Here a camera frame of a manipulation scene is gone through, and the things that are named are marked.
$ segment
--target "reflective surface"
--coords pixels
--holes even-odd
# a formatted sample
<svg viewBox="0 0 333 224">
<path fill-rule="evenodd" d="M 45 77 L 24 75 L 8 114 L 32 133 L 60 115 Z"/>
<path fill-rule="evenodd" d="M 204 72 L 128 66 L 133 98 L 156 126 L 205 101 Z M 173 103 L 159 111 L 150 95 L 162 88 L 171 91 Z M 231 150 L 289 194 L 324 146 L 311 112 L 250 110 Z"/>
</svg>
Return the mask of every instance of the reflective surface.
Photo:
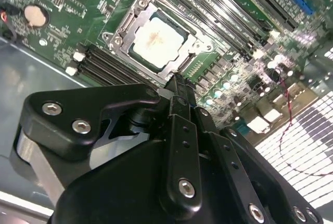
<svg viewBox="0 0 333 224">
<path fill-rule="evenodd" d="M 27 53 L 6 46 L 0 53 L 0 191 L 24 200 L 52 207 L 44 191 L 18 176 L 8 157 L 16 134 L 24 99 L 33 92 L 75 89 L 81 86 L 65 75 L 33 59 Z"/>
</svg>

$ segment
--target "chip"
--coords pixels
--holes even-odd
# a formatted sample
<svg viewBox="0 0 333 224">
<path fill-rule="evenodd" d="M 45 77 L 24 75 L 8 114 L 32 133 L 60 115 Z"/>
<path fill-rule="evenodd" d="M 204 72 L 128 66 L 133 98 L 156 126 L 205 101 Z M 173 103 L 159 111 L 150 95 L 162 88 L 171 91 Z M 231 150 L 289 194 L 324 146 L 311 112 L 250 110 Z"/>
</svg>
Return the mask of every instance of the chip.
<svg viewBox="0 0 333 224">
<path fill-rule="evenodd" d="M 178 58 L 178 50 L 184 42 L 175 29 L 154 17 L 135 33 L 133 51 L 157 68 Z"/>
</svg>

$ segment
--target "black plastic bracket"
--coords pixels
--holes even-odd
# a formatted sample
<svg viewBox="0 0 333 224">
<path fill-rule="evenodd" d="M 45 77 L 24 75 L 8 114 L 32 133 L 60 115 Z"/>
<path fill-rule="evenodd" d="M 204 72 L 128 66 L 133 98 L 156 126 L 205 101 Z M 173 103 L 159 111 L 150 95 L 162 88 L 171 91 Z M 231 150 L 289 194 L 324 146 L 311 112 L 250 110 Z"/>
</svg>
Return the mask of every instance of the black plastic bracket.
<svg viewBox="0 0 333 224">
<path fill-rule="evenodd" d="M 318 212 L 238 131 L 227 127 L 221 130 L 221 135 L 231 140 L 252 183 L 258 190 L 264 189 L 261 202 L 266 204 L 277 223 L 304 223 L 297 216 L 296 209 L 304 214 L 306 223 L 323 223 Z M 309 210 L 318 222 L 307 215 Z"/>
<path fill-rule="evenodd" d="M 129 108 L 149 108 L 158 104 L 159 95 L 145 84 L 38 92 L 24 101 L 20 124 L 28 138 L 67 160 L 84 160 L 100 136 L 104 119 L 118 119 Z M 62 112 L 45 114 L 45 103 L 60 105 Z M 91 131 L 73 130 L 74 121 L 89 123 Z"/>
<path fill-rule="evenodd" d="M 190 119 L 188 91 L 185 80 L 175 74 L 166 88 L 174 92 L 166 129 L 165 165 L 160 202 L 176 220 L 187 220 L 202 204 L 197 128 Z"/>
<path fill-rule="evenodd" d="M 204 145 L 213 162 L 221 169 L 239 217 L 244 223 L 258 223 L 250 214 L 250 205 L 255 205 L 261 211 L 265 223 L 270 223 L 268 215 L 249 180 L 246 171 L 229 139 L 220 136 L 211 115 L 203 108 L 194 109 L 197 119 L 200 145 Z"/>
</svg>

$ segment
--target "capacitor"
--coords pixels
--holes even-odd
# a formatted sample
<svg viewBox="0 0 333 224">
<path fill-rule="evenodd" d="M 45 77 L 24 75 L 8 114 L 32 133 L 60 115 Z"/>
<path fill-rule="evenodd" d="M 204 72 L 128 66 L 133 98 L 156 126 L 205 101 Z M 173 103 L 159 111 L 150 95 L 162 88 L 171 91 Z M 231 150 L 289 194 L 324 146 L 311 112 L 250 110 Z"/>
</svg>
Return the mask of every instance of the capacitor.
<svg viewBox="0 0 333 224">
<path fill-rule="evenodd" d="M 285 64 L 279 64 L 279 68 L 287 74 L 287 76 L 291 77 L 293 75 L 293 71 L 287 67 Z"/>
<path fill-rule="evenodd" d="M 24 17 L 31 27 L 43 27 L 49 23 L 49 13 L 38 4 L 30 4 L 24 8 Z"/>
<path fill-rule="evenodd" d="M 211 98 L 210 96 L 207 96 L 207 97 L 205 98 L 205 101 L 206 101 L 206 104 L 207 104 L 208 106 L 211 106 L 211 105 L 214 104 L 213 98 Z"/>
<path fill-rule="evenodd" d="M 281 74 L 277 70 L 266 70 L 266 74 L 270 77 L 270 79 L 276 83 L 279 83 L 281 80 Z"/>
<path fill-rule="evenodd" d="M 259 87 L 257 89 L 257 93 L 260 97 L 263 97 L 265 95 L 265 89 L 263 87 Z"/>
<path fill-rule="evenodd" d="M 228 90 L 228 89 L 231 88 L 231 84 L 230 84 L 230 82 L 227 81 L 227 80 L 223 80 L 223 81 L 221 82 L 221 84 L 222 84 L 222 87 L 223 87 L 225 90 Z"/>
<path fill-rule="evenodd" d="M 268 93 L 269 91 L 271 91 L 271 88 L 266 83 L 264 83 L 262 85 L 262 88 L 264 89 L 265 93 Z"/>
<path fill-rule="evenodd" d="M 239 79 L 239 76 L 238 76 L 236 73 L 231 72 L 231 73 L 229 74 L 229 78 L 230 78 L 230 81 L 231 81 L 231 82 L 237 82 L 238 79 Z"/>
<path fill-rule="evenodd" d="M 235 121 L 238 121 L 240 119 L 240 116 L 239 114 L 237 113 L 237 111 L 233 110 L 232 111 L 232 114 L 233 114 L 233 117 L 234 117 L 234 120 Z"/>
<path fill-rule="evenodd" d="M 214 89 L 214 97 L 220 98 L 222 96 L 223 92 L 220 89 Z"/>
<path fill-rule="evenodd" d="M 300 79 L 301 81 L 303 81 L 305 79 L 305 75 L 302 72 L 300 72 L 299 70 L 295 70 L 293 72 L 293 74 L 297 79 Z"/>
<path fill-rule="evenodd" d="M 241 106 L 241 100 L 239 99 L 238 96 L 235 96 L 235 97 L 234 97 L 234 102 L 235 102 L 235 104 L 237 105 L 237 107 L 240 107 L 240 106 Z"/>
</svg>

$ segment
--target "green circuit board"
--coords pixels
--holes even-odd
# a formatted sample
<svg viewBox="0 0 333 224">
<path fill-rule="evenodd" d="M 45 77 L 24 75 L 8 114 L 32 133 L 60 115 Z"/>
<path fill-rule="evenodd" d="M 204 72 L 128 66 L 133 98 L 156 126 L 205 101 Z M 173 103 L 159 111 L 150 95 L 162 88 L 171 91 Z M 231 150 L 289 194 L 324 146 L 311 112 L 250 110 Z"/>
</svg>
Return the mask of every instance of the green circuit board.
<svg viewBox="0 0 333 224">
<path fill-rule="evenodd" d="M 8 0 L 11 4 L 21 8 L 27 5 L 37 4 L 45 8 L 48 12 L 49 22 L 41 28 L 34 28 L 27 24 L 22 15 L 11 18 L 11 21 L 20 35 L 23 44 L 38 55 L 52 61 L 59 68 L 65 69 L 71 62 L 72 56 L 76 50 L 78 43 L 83 45 L 96 45 L 110 58 L 119 59 L 109 46 L 102 39 L 103 32 L 115 32 L 124 15 L 131 7 L 135 0 Z M 175 7 L 181 8 L 182 4 L 178 0 L 169 0 Z M 270 48 L 263 49 L 258 43 L 254 43 L 257 49 L 263 49 L 264 55 L 260 61 L 249 63 L 248 60 L 242 58 L 242 54 L 224 42 L 224 39 L 217 37 L 217 40 L 226 46 L 224 49 L 218 44 L 215 45 L 211 52 L 200 53 L 194 60 L 184 69 L 182 73 L 189 77 L 192 82 L 200 85 L 200 79 L 207 72 L 211 71 L 214 64 L 221 58 L 224 58 L 230 66 L 223 72 L 214 74 L 214 79 L 210 80 L 210 85 L 201 85 L 204 88 L 197 92 L 199 105 L 207 107 L 213 114 L 218 126 L 229 121 L 230 114 L 227 113 L 230 108 L 230 102 L 235 94 L 242 98 L 246 98 L 246 104 L 258 100 L 258 95 L 253 93 L 251 89 L 247 89 L 247 81 L 253 75 L 259 75 L 267 82 L 268 85 L 274 87 L 272 81 L 264 76 L 264 67 L 266 60 L 273 58 L 276 54 L 284 54 L 288 58 L 285 63 L 292 69 L 302 70 L 305 59 L 320 45 L 324 44 L 327 39 L 329 28 L 331 27 L 330 15 L 332 14 L 329 0 L 305 0 L 314 10 L 313 15 L 306 15 L 302 12 L 292 0 L 275 0 L 282 8 L 295 20 L 298 27 L 290 32 L 276 20 L 264 6 L 260 5 L 256 0 L 234 0 L 251 18 L 256 22 L 265 22 L 270 26 L 272 31 L 278 32 L 278 36 L 272 38 L 268 31 L 257 29 L 255 25 L 248 23 L 248 26 L 256 31 L 258 35 L 265 40 L 270 39 Z M 232 84 L 231 90 L 223 91 L 222 98 L 215 98 L 213 91 L 219 86 L 222 80 L 229 79 L 231 72 L 239 75 L 239 80 Z M 98 85 L 84 75 L 79 78 L 85 80 L 91 85 Z M 213 105 L 206 104 L 206 98 L 210 96 L 214 99 Z"/>
</svg>

